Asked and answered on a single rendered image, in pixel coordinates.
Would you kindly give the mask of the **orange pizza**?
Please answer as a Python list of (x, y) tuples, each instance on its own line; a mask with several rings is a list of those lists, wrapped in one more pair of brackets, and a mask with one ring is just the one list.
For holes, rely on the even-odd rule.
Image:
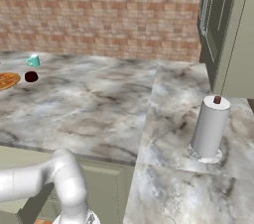
[(0, 90), (6, 90), (15, 84), (17, 84), (21, 79), (18, 73), (14, 72), (2, 72), (0, 73)]

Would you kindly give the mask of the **white paper towel roll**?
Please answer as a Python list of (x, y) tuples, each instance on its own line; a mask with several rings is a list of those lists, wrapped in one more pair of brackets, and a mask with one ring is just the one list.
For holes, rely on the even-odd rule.
[(194, 133), (188, 145), (189, 155), (194, 160), (207, 165), (222, 160), (220, 144), (230, 107), (230, 102), (219, 95), (203, 98)]

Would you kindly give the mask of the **dark red round object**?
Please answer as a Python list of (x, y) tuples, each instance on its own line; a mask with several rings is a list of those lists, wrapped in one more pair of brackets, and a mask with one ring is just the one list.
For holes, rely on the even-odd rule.
[(38, 75), (34, 71), (28, 71), (25, 73), (25, 80), (27, 82), (35, 82), (38, 78)]

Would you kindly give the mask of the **teal mug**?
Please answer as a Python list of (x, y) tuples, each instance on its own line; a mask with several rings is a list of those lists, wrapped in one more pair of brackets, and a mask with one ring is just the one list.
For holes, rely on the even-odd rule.
[(40, 58), (38, 55), (30, 55), (26, 59), (26, 65), (31, 67), (38, 67), (40, 65)]

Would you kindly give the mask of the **dark green tall cabinet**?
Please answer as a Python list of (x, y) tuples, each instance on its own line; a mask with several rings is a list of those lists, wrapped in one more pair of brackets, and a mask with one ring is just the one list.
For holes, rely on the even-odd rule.
[(227, 97), (254, 99), (254, 0), (208, 0), (206, 36), (197, 30), (200, 61), (206, 65), (211, 91)]

